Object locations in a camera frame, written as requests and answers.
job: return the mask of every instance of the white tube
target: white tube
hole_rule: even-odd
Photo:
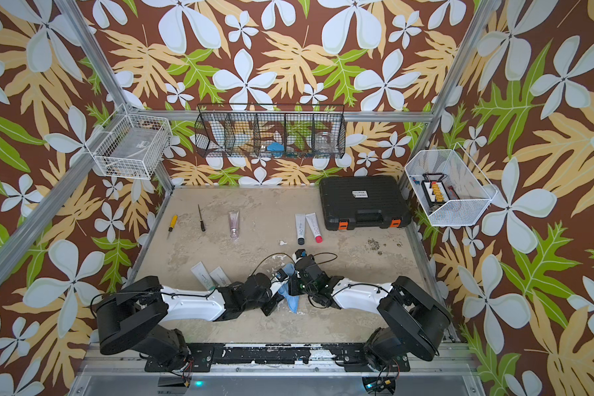
[[[321,233],[319,232],[319,225],[317,224],[317,214],[316,213],[308,213],[306,215],[306,220],[308,221],[308,225],[310,226],[310,231],[315,236],[315,241],[317,243],[321,243],[324,241],[324,238],[321,238]]]
[[[295,214],[295,227],[297,228],[297,243],[303,245],[306,242],[306,215]]]

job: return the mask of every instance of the yellow screwdriver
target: yellow screwdriver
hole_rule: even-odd
[[[170,228],[169,228],[169,230],[167,230],[166,240],[170,239],[170,234],[172,233],[172,230],[174,230],[174,226],[176,225],[176,220],[178,220],[178,215],[174,215],[174,217],[172,218],[172,223],[170,224]]]

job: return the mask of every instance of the blue cloth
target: blue cloth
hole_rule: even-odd
[[[293,263],[286,264],[286,266],[284,267],[284,272],[286,273],[286,275],[292,276],[295,273],[295,266],[293,265]],[[277,290],[277,293],[284,296],[286,302],[288,303],[288,308],[291,311],[293,311],[293,313],[297,313],[297,306],[299,305],[299,296],[291,296],[290,294],[288,294],[288,284],[283,284],[282,287],[280,287],[279,290]]]

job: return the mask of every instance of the beige floor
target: beige floor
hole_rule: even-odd
[[[200,204],[206,232],[201,232]],[[239,209],[240,237],[231,240],[227,212]],[[174,288],[204,290],[190,269],[202,261],[210,272],[221,266],[231,281],[245,281],[262,258],[274,252],[292,254],[296,241],[295,213],[316,212],[324,241],[316,243],[307,229],[309,253],[331,251],[339,255],[323,264],[329,276],[353,281],[391,282],[399,275],[426,288],[416,267],[404,229],[359,228],[327,231],[316,188],[180,188],[174,191],[161,224],[136,279],[156,275],[161,284]],[[169,239],[167,228],[174,214],[178,222]],[[321,261],[327,260],[324,255]],[[270,258],[259,271],[271,274],[287,259]],[[298,313],[282,301],[269,317],[261,310],[248,311],[226,322],[169,321],[187,342],[363,342],[377,327],[386,326],[379,315],[355,309],[315,309],[301,298]]]

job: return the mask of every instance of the cable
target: cable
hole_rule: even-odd
[[[326,308],[330,307],[330,306],[326,307],[325,305],[323,307],[318,307],[317,305],[312,303],[312,297],[310,295],[308,295],[308,302],[310,303],[310,305],[312,305],[313,307],[318,308],[318,309],[326,309]]]
[[[260,268],[260,265],[261,265],[261,264],[262,264],[264,261],[268,260],[269,258],[271,258],[271,257],[273,257],[273,256],[277,256],[277,255],[286,256],[286,257],[288,257],[288,259],[290,259],[290,261],[292,261],[293,265],[295,264],[295,261],[293,261],[293,258],[292,258],[292,257],[290,257],[289,255],[287,255],[286,253],[283,253],[283,252],[279,252],[279,253],[273,253],[273,254],[270,254],[270,255],[268,255],[267,257],[265,257],[265,258],[264,258],[262,261],[260,261],[260,263],[259,263],[259,264],[258,264],[258,265],[255,267],[255,269],[253,270],[253,272],[252,272],[252,273],[251,273],[251,275],[249,275],[249,276],[253,276],[253,275],[255,274],[255,271],[257,271],[257,268]]]
[[[333,294],[331,297],[332,297],[332,298],[334,298],[334,296],[336,296],[337,294],[339,294],[339,293],[340,293],[340,292],[342,292],[343,290],[345,290],[345,289],[349,289],[349,288],[351,288],[352,286],[358,286],[359,284],[363,284],[363,285],[365,285],[365,286],[373,286],[373,287],[375,287],[375,288],[378,288],[378,289],[381,289],[381,290],[383,290],[383,291],[384,291],[385,293],[387,293],[387,294],[389,294],[389,293],[390,293],[390,291],[387,291],[387,290],[383,289],[382,287],[380,287],[380,286],[379,286],[379,285],[377,285],[377,284],[371,284],[371,283],[352,283],[352,284],[349,284],[348,286],[346,286],[346,287],[344,287],[344,288],[341,288],[341,289],[337,290],[337,292],[335,292],[335,294]]]
[[[318,256],[320,254],[331,254],[331,255],[334,255],[334,258],[332,260],[327,260],[327,261],[324,261],[324,262],[317,263],[317,265],[325,264],[325,263],[330,262],[330,261],[335,261],[339,257],[336,253],[332,253],[331,251],[324,251],[322,253],[313,254],[312,257],[316,257],[316,256]]]

